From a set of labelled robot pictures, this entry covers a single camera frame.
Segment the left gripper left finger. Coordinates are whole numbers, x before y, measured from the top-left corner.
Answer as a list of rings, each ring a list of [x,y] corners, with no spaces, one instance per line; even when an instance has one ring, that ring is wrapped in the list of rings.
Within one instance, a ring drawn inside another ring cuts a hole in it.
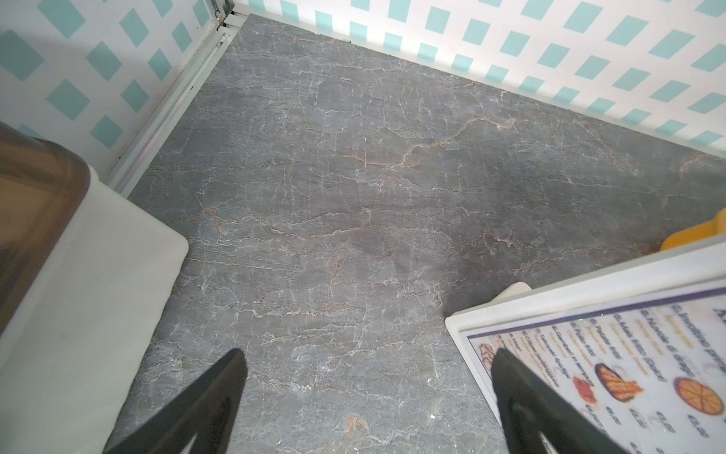
[[[230,350],[111,452],[226,452],[247,376],[243,351]]]

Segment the yellow-header old menu sheet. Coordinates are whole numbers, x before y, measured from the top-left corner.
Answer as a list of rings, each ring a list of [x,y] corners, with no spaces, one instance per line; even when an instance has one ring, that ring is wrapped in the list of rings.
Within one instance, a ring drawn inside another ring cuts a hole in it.
[[[725,450],[725,284],[571,309],[462,334],[475,376],[507,349],[633,453]]]

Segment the white acrylic menu holder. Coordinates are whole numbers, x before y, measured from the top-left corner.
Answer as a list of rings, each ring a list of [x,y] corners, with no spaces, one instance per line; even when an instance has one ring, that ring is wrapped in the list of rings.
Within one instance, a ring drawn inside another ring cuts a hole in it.
[[[488,303],[453,314],[447,318],[445,325],[501,425],[493,379],[485,382],[475,376],[473,361],[464,350],[463,332],[714,280],[725,284],[723,236],[655,253],[540,289],[517,283]]]

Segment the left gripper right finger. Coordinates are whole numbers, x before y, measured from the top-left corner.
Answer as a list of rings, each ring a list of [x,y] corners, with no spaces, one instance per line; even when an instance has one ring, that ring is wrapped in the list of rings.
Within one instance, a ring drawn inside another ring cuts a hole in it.
[[[493,390],[510,453],[622,453],[574,407],[513,353],[500,349],[492,366]]]

